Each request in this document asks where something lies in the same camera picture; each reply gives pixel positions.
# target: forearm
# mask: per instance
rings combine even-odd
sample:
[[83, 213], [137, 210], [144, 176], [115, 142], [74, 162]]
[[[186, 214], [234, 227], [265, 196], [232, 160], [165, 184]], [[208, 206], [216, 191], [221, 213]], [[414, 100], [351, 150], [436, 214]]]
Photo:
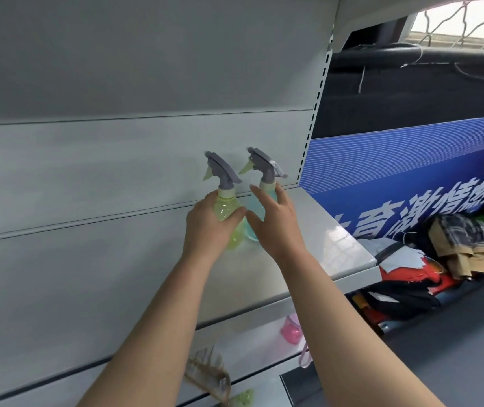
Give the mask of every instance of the forearm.
[[280, 268], [331, 403], [442, 406], [362, 320], [310, 253], [295, 253]]
[[178, 262], [79, 407], [176, 404], [210, 267]]

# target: pink container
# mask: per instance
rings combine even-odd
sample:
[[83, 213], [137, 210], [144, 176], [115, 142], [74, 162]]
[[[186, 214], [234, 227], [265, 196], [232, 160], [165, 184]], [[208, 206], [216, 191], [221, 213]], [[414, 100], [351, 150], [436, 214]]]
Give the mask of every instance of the pink container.
[[304, 334], [302, 333], [302, 328], [300, 328], [300, 324], [298, 323], [296, 313], [293, 313], [285, 318], [285, 323], [283, 324], [280, 333], [283, 335], [283, 338], [287, 340], [287, 342], [295, 345], [299, 344]]

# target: finger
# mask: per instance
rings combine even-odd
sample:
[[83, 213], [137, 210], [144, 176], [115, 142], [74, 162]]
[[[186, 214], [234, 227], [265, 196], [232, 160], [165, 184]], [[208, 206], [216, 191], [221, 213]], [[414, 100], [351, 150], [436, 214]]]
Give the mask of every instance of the finger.
[[211, 207], [212, 205], [214, 205], [217, 197], [218, 197], [218, 191], [214, 190], [214, 191], [206, 194], [206, 197], [204, 197], [202, 200], [200, 200], [199, 203], [203, 207]]
[[223, 222], [226, 222], [229, 227], [231, 227], [234, 230], [234, 227], [236, 227], [238, 224], [240, 224], [240, 221], [244, 219], [244, 216], [246, 214], [247, 208], [245, 207], [238, 207], [229, 217], [227, 217]]
[[257, 216], [257, 214], [255, 214], [255, 212], [248, 210], [248, 211], [246, 211], [246, 220], [247, 220], [249, 226], [252, 228], [255, 235], [258, 236], [257, 233], [259, 232], [259, 229], [260, 229], [261, 224], [262, 224], [262, 221], [259, 218], [259, 216]]
[[276, 195], [278, 196], [278, 204], [289, 205], [290, 199], [283, 187], [277, 182], [276, 183]]
[[252, 193], [255, 194], [255, 197], [257, 197], [262, 206], [265, 208], [265, 211], [267, 208], [271, 208], [274, 206], [274, 204], [277, 204], [272, 197], [270, 197], [268, 194], [266, 194], [265, 191], [262, 191], [256, 185], [250, 185], [249, 188], [251, 189]]

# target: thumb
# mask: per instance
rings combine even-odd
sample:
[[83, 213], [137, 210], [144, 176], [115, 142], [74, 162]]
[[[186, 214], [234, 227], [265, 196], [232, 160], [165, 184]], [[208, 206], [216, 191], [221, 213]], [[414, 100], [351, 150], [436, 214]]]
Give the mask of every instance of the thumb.
[[240, 224], [240, 221], [244, 219], [246, 210], [247, 209], [245, 207], [238, 207], [229, 217], [224, 220], [224, 222], [227, 223], [232, 230], [234, 230], [234, 227]]
[[257, 232], [259, 231], [259, 228], [262, 224], [262, 221], [259, 218], [259, 216], [257, 216], [257, 214], [255, 214], [255, 212], [248, 210], [246, 212], [246, 219], [247, 219], [247, 222], [249, 223], [249, 225], [251, 226], [253, 232], [255, 233], [255, 235], [257, 235]]

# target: metal grille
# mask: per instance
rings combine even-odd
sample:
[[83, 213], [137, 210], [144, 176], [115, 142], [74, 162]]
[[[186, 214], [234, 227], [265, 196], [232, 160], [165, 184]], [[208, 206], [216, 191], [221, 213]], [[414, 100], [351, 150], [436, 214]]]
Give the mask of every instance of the metal grille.
[[484, 49], [481, 3], [484, 0], [465, 0], [420, 12], [406, 41], [427, 47]]

